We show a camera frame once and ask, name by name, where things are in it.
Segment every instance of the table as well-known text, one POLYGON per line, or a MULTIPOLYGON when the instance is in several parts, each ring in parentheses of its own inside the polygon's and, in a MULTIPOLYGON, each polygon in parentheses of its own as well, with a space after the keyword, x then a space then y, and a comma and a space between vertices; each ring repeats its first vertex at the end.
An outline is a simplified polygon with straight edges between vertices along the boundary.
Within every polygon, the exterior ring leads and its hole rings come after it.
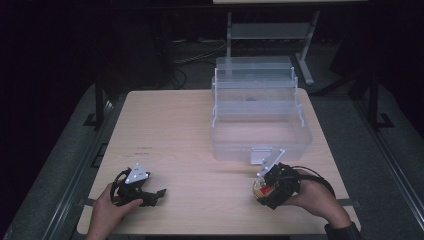
MULTIPOLYGON (((311 102, 299 89, 313 142, 295 163, 316 170, 338 199, 349 198, 311 102)), ((89 198, 139 162, 152 173, 143 190, 167 188, 156 207, 137 208, 116 234, 324 234, 326 221, 294 206, 271 210, 252 194, 258 165, 217 161, 212 156, 210 90, 135 91, 128 94, 89 198)), ((360 228, 352 206, 345 207, 360 228)), ((77 230, 87 233, 92 208, 85 206, 77 230)))

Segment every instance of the transparent plastic box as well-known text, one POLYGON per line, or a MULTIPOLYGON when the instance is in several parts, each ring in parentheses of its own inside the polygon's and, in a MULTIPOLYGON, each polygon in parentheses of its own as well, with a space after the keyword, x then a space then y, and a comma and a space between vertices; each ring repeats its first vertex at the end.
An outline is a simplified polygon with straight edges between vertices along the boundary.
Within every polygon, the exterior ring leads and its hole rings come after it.
POLYGON ((284 150, 281 160, 293 161, 312 142, 288 57, 218 58, 212 92, 217 160, 262 164, 284 150))

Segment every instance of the floor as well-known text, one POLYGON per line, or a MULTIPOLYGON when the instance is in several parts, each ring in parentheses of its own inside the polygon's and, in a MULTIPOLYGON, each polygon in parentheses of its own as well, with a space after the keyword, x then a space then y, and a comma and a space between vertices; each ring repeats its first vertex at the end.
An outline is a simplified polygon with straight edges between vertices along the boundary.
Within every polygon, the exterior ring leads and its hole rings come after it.
MULTIPOLYGON (((202 54, 219 48, 220 44, 215 41, 175 43, 181 55, 176 59, 174 77, 162 89, 210 89, 215 59, 224 52, 216 51, 210 56, 202 54), (198 59, 189 62, 192 57, 198 59)), ((301 44, 240 43, 235 46, 234 53, 288 55, 293 59, 293 53, 301 44)), ((312 45, 307 64, 315 84, 305 85, 298 72, 299 87, 313 93, 340 78, 329 71, 337 48, 337 44, 312 45)), ((403 191, 409 186, 398 180, 398 173, 391 170, 391 165, 398 164, 417 199, 424 200, 424 192, 420 191, 424 185, 421 171, 424 169, 423 138, 399 110, 391 93, 382 86, 379 113, 386 113, 395 127, 373 131, 364 115, 367 95, 359 101, 351 100, 348 97, 351 86, 352 83, 345 84, 325 96, 311 97, 311 101, 348 193, 355 202, 361 232, 366 239, 424 239, 424 228, 416 217, 418 213, 411 207, 414 202, 411 203, 408 200, 411 196, 408 198, 403 191)), ((95 111, 94 87, 87 89, 4 239, 84 238, 76 231, 76 225, 96 176, 96 165, 101 163, 101 155, 107 150, 125 97, 125 93, 120 93, 117 99, 106 104, 105 122, 94 131, 94 127, 83 126, 86 116, 95 111)), ((145 237, 112 235, 108 239, 145 237)), ((292 239, 326 237, 300 235, 292 239)))

